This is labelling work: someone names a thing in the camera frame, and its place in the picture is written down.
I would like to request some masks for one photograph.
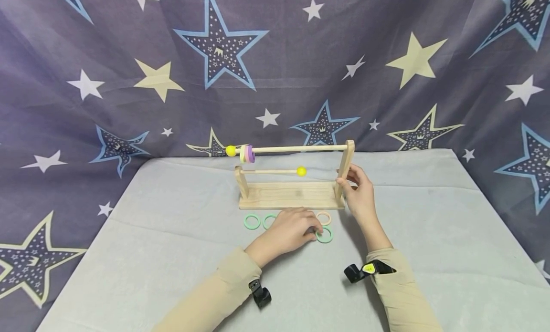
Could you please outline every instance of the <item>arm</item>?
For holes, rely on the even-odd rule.
[[[348,181],[357,184],[351,187]],[[372,277],[386,309],[391,332],[442,332],[434,311],[416,285],[405,257],[388,239],[376,215],[374,188],[365,172],[350,166],[347,180],[337,179],[343,188],[351,213],[365,236],[369,254],[367,263],[378,259],[396,270],[393,274]]]
[[[250,296],[248,284],[260,278],[267,263],[316,240],[323,231],[315,214],[304,208],[283,209],[267,231],[244,251],[234,250],[210,277],[181,300],[153,332],[212,332]]]

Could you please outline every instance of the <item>green ring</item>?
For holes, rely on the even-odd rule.
[[[265,228],[265,229],[268,229],[269,227],[271,227],[271,225],[269,225],[269,227],[265,227],[265,220],[267,220],[268,218],[274,218],[276,219],[276,216],[273,215],[273,214],[269,214],[269,215],[266,215],[264,217],[264,219],[262,220],[262,226]]]
[[[258,224],[256,226],[250,226],[246,222],[246,220],[248,220],[248,218],[250,218],[250,217],[255,218],[256,221],[258,221]],[[249,230],[254,230],[254,229],[260,227],[260,225],[261,225],[260,218],[256,214],[248,214],[247,216],[244,217],[244,227],[248,228]]]
[[[327,230],[328,230],[328,232],[329,232],[329,234],[330,234],[330,237],[328,237],[328,238],[326,238],[326,239],[323,239],[323,238],[322,238],[322,234],[319,234],[319,232],[315,232],[315,236],[317,237],[317,241],[318,241],[318,242],[321,242],[322,244],[328,244],[329,242],[332,241],[332,238],[333,238],[333,236],[332,236],[332,230],[330,229],[329,226],[323,226],[323,232],[324,232],[324,231],[327,231]]]

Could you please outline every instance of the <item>hand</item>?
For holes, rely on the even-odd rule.
[[[323,232],[321,223],[311,210],[287,208],[281,210],[269,229],[246,248],[245,252],[263,268],[276,257],[315,241],[315,231]]]
[[[348,181],[356,184],[357,187],[352,187]],[[348,207],[360,225],[376,217],[375,190],[361,167],[351,164],[347,180],[338,177],[336,183],[344,191]]]

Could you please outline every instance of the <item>yellow bead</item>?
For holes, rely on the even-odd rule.
[[[298,176],[303,177],[306,176],[307,170],[305,167],[300,166],[298,169],[296,169],[296,173],[298,174]]]
[[[229,157],[234,157],[237,152],[235,151],[237,148],[233,145],[229,145],[228,147],[225,148],[225,154],[228,155]]]

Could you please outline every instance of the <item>fabric backdrop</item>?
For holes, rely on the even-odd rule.
[[[225,145],[452,148],[550,278],[549,4],[0,0],[0,331],[144,162]]]

